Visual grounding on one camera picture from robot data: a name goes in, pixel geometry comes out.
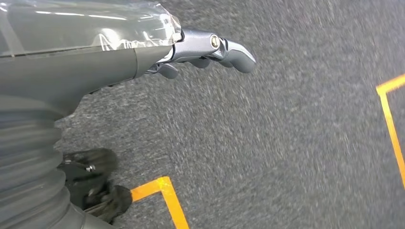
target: bolt head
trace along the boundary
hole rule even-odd
[[[219,37],[218,37],[217,35],[213,34],[213,35],[211,36],[211,46],[212,46],[214,49],[217,49],[217,48],[219,47],[220,43],[221,43],[221,42],[219,41]]]

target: gray plastic casing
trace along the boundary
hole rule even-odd
[[[16,24],[21,29],[25,25],[24,36],[31,37],[35,43],[45,34],[40,36],[30,27],[30,20],[35,19],[24,17],[25,2],[32,3],[13,1],[20,4],[16,8],[22,10],[15,11],[21,13],[21,20],[14,17],[14,28]],[[76,4],[79,8],[79,3],[73,1],[41,1],[41,4],[44,2],[49,8],[60,2]],[[103,6],[105,10],[119,8],[111,3]],[[9,13],[12,7],[3,9]],[[134,4],[129,3],[127,7],[130,14],[129,9]],[[91,7],[86,5],[84,11],[91,11]],[[15,30],[5,31],[3,27],[11,22],[10,14],[0,15],[6,16],[0,17],[0,35],[11,37]],[[65,20],[58,23],[73,26],[69,16]],[[137,28],[140,25],[130,27],[125,20],[117,21],[123,23],[122,27],[116,24],[120,31],[143,30],[142,26]],[[54,38],[66,38],[61,28],[47,27],[47,30]],[[54,127],[54,122],[74,112],[85,94],[141,76],[169,53],[171,46],[152,45],[107,52],[100,46],[65,47],[38,52],[35,47],[40,46],[28,49],[31,46],[24,45],[18,50],[16,43],[13,39],[0,40],[3,49],[0,58],[0,229],[111,229],[111,225],[70,203],[69,192],[64,187],[65,175],[56,169],[62,155],[54,151],[53,145],[61,138],[61,130]]]

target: screw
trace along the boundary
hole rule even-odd
[[[94,165],[90,165],[89,167],[86,168],[86,171],[87,172],[92,172],[95,169],[96,169],[96,167]]]
[[[211,46],[214,49],[217,49],[219,47],[220,41],[219,41],[219,37],[215,34],[211,35]]]

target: yellow tape line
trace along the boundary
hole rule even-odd
[[[394,91],[405,85],[405,74],[400,75],[392,80],[389,80],[382,85],[377,86],[377,93],[380,96],[381,106],[387,122],[388,132],[390,133],[391,142],[393,144],[394,154],[398,163],[399,172],[402,178],[402,184],[405,188],[405,162],[401,152],[401,146],[399,144],[398,136],[396,134],[394,120],[391,114],[390,105],[388,104],[387,93]]]
[[[186,217],[180,206],[180,202],[177,199],[176,192],[174,191],[173,184],[171,183],[169,177],[160,177],[131,190],[132,202],[138,201],[158,192],[161,192],[163,195],[176,229],[189,229]]]

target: robotic hand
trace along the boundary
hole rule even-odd
[[[214,32],[181,29],[158,3],[3,0],[0,228],[111,229],[100,218],[110,221],[124,211],[127,198],[114,201],[114,196],[128,195],[122,188],[100,189],[108,172],[98,173],[99,165],[93,171],[91,160],[65,158],[59,166],[63,155],[53,144],[61,131],[54,122],[100,88],[144,74],[174,78],[178,71],[172,63],[205,68],[211,61],[242,73],[253,71],[256,63],[242,45]]]
[[[214,32],[182,30],[181,40],[175,43],[169,54],[154,64],[146,74],[160,73],[173,79],[179,71],[170,63],[189,62],[197,68],[206,68],[211,61],[242,73],[253,71],[256,60],[242,45],[219,37]]]

